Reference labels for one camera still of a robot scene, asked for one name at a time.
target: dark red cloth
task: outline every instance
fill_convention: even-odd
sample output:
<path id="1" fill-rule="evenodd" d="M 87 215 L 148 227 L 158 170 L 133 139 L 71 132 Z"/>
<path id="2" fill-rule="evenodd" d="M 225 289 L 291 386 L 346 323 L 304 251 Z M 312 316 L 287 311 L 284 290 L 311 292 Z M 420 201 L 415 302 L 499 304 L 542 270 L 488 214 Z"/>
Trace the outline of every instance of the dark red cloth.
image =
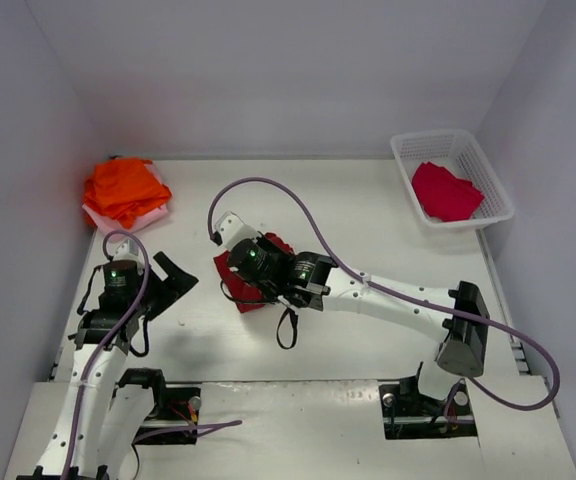
<path id="1" fill-rule="evenodd" d="M 419 166 L 412 188 L 424 211 L 443 222 L 468 220 L 485 198 L 472 182 L 430 162 Z"/>
<path id="2" fill-rule="evenodd" d="M 295 253 L 290 245 L 285 243 L 281 238 L 279 238 L 274 233 L 268 232 L 264 236 L 272 243 L 274 243 L 276 246 L 281 248 L 284 252 Z M 261 292 L 257 288 L 251 287 L 250 285 L 246 284 L 241 278 L 239 278 L 236 274 L 234 274 L 228 269 L 226 260 L 228 260 L 229 254 L 230 252 L 226 251 L 221 255 L 219 255 L 218 257 L 215 257 L 214 261 L 219 276 L 228 287 L 230 296 L 238 300 L 247 300 L 247 301 L 261 300 L 263 296 L 261 295 Z M 242 303 L 236 303 L 235 305 L 237 306 L 237 309 L 241 313 L 246 313 L 251 310 L 257 310 L 258 308 L 264 306 L 263 304 L 251 305 Z"/>

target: orange cloth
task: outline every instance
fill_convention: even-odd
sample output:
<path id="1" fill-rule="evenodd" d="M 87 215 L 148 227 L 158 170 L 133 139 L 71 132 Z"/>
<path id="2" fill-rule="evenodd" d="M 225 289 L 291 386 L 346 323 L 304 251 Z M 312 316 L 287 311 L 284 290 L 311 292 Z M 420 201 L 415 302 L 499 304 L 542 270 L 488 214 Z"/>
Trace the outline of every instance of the orange cloth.
<path id="1" fill-rule="evenodd" d="M 117 220 L 124 228 L 131 228 L 137 217 L 172 197 L 168 187 L 148 171 L 147 164 L 152 161 L 117 158 L 96 165 L 84 184 L 84 203 L 100 215 Z"/>

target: white wall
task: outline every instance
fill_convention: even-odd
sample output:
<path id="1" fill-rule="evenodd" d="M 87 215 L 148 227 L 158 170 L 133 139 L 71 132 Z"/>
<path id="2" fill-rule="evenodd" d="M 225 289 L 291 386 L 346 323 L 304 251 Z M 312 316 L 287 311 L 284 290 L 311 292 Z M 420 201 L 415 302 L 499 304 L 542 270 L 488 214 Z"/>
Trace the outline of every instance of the white wall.
<path id="1" fill-rule="evenodd" d="M 82 182 L 103 153 L 25 3 L 0 0 L 0 478 L 67 319 Z"/>
<path id="2" fill-rule="evenodd" d="M 545 0 L 29 0 L 114 151 L 390 155 L 476 130 Z"/>
<path id="3" fill-rule="evenodd" d="M 517 209 L 488 231 L 504 291 L 516 325 L 559 361 L 576 460 L 576 2 L 548 2 L 478 137 Z"/>

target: laundry basket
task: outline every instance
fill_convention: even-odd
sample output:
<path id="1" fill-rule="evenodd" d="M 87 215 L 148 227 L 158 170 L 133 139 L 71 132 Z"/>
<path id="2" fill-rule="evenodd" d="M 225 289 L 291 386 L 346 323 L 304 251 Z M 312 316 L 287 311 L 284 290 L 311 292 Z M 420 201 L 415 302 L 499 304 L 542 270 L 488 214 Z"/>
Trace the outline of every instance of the laundry basket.
<path id="1" fill-rule="evenodd" d="M 414 208 L 426 225 L 442 229 L 479 229 L 513 216 L 514 209 L 508 195 L 470 132 L 432 130 L 407 133 L 392 137 L 390 145 Z M 485 200 L 470 219 L 442 222 L 426 215 L 412 188 L 412 177 L 424 162 L 446 167 L 455 176 L 470 180 L 484 194 Z"/>

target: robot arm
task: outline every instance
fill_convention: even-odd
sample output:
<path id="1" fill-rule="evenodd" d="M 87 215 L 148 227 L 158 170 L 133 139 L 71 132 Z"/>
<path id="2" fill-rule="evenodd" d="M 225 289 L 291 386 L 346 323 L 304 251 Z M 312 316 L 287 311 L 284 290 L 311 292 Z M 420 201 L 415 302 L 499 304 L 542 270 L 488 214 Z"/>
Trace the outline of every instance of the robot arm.
<path id="1" fill-rule="evenodd" d="M 457 289 L 409 285 L 357 271 L 357 282 L 327 256 L 312 252 L 288 254 L 231 212 L 215 225 L 217 241 L 230 251 L 228 266 L 267 300 L 291 309 L 353 312 L 416 330 L 435 342 L 418 374 L 419 392 L 445 400 L 461 377 L 483 374 L 487 327 L 462 318 L 446 318 L 371 288 L 368 281 L 431 303 L 487 315 L 476 285 L 460 282 Z"/>
<path id="2" fill-rule="evenodd" d="M 132 316 L 104 348 L 95 354 L 102 339 L 117 325 L 137 296 L 143 281 L 143 265 L 136 245 L 127 240 L 102 270 L 104 291 L 99 308 L 86 312 L 75 336 L 73 372 L 54 433 L 31 476 L 22 479 L 61 478 L 72 449 L 68 478 L 117 478 L 118 469 L 144 419 L 161 406 L 165 380 L 161 370 L 127 369 L 130 342 L 139 331 L 139 320 L 152 321 L 197 283 L 159 252 L 154 260 L 168 277 L 161 280 L 150 271 L 145 293 Z M 86 365 L 94 358 L 89 374 Z M 77 436 L 70 443 L 73 425 Z"/>

